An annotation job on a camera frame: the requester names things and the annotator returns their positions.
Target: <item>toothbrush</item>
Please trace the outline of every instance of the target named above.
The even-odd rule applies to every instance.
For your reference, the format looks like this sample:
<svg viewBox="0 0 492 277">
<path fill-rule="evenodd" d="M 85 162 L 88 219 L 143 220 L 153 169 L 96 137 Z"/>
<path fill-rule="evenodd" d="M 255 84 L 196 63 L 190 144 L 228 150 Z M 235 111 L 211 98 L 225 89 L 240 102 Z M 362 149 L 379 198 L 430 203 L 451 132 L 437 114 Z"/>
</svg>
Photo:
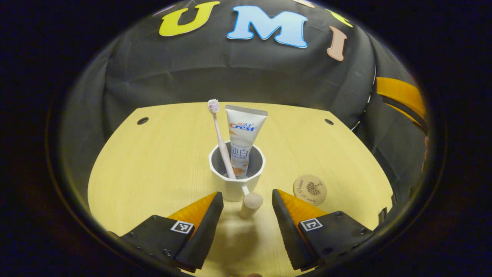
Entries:
<svg viewBox="0 0 492 277">
<path fill-rule="evenodd" d="M 218 148 L 220 150 L 220 154 L 222 155 L 222 160 L 224 160 L 225 169 L 227 170 L 227 175 L 230 179 L 236 179 L 236 175 L 234 174 L 234 170 L 232 169 L 231 159 L 229 158 L 229 151 L 227 151 L 227 146 L 225 146 L 224 140 L 220 135 L 220 131 L 217 123 L 217 113 L 220 109 L 218 105 L 217 99 L 211 99 L 208 102 L 209 112 L 214 116 L 215 122 L 215 130 L 217 131 L 217 139 L 218 139 Z"/>
</svg>

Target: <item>wooden table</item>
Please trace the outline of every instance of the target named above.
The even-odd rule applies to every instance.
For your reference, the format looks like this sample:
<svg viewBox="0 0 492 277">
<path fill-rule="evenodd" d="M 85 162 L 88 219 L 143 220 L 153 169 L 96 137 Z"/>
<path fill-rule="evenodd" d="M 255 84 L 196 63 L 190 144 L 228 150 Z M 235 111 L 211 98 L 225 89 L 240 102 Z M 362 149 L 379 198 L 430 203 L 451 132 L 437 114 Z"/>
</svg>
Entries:
<svg viewBox="0 0 492 277">
<path fill-rule="evenodd" d="M 268 111 L 256 139 L 266 157 L 255 192 L 264 203 L 251 220 L 238 217 L 241 202 L 224 201 L 209 255 L 194 275 L 205 277 L 297 276 L 285 251 L 272 207 L 275 188 L 293 194 L 301 175 L 327 186 L 318 207 L 342 210 L 374 229 L 379 212 L 392 207 L 390 184 L 362 142 L 328 111 L 277 104 L 220 103 L 217 114 L 229 138 L 226 104 Z M 144 117 L 148 121 L 138 125 Z M 331 120 L 334 125 L 325 122 Z M 208 154 L 217 144 L 206 103 L 152 106 L 135 110 L 113 133 L 92 169 L 91 213 L 121 236 L 153 214 L 169 216 L 216 191 Z"/>
</svg>

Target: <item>toothbrush handle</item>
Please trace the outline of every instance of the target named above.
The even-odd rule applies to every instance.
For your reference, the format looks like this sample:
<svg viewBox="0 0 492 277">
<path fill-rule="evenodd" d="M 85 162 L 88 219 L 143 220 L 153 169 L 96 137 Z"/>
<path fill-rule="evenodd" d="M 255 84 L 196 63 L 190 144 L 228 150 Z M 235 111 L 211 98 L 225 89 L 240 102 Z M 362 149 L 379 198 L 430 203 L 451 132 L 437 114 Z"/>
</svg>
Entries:
<svg viewBox="0 0 492 277">
<path fill-rule="evenodd" d="M 227 175 L 229 179 L 236 179 L 236 175 L 234 174 L 234 170 L 231 165 L 231 158 L 229 157 L 229 151 L 227 151 L 227 146 L 220 135 L 220 131 L 218 128 L 217 116 L 214 114 L 214 122 L 215 122 L 215 130 L 217 131 L 217 139 L 218 139 L 218 148 L 220 150 L 220 154 L 222 155 L 222 160 L 224 161 L 225 170 L 227 170 Z"/>
</svg>

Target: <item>wooden cylinder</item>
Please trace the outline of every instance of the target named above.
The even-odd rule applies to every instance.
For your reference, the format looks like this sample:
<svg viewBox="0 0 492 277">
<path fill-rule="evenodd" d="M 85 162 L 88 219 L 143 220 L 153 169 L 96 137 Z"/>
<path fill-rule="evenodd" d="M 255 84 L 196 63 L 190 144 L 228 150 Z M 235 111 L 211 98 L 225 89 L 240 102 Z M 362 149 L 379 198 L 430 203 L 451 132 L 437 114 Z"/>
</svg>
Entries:
<svg viewBox="0 0 492 277">
<path fill-rule="evenodd" d="M 245 195 L 239 216 L 242 219 L 250 219 L 262 204 L 263 197 L 258 193 L 252 192 Z"/>
</svg>

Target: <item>blue letter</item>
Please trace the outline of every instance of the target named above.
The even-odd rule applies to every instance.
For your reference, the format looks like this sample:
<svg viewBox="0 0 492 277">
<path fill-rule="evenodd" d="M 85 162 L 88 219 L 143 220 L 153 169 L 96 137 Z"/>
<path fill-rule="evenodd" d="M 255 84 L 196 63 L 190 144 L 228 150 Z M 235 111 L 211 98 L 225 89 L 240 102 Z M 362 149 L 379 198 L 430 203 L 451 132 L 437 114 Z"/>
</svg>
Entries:
<svg viewBox="0 0 492 277">
<path fill-rule="evenodd" d="M 308 46 L 303 40 L 303 24 L 308 19 L 303 15 L 283 11 L 276 17 L 270 18 L 257 6 L 237 6 L 232 9 L 238 12 L 238 19 L 234 31 L 227 34 L 230 39 L 252 38 L 254 34 L 249 31 L 251 24 L 261 39 L 269 38 L 275 30 L 280 28 L 280 34 L 275 36 L 278 43 L 299 48 Z"/>
</svg>

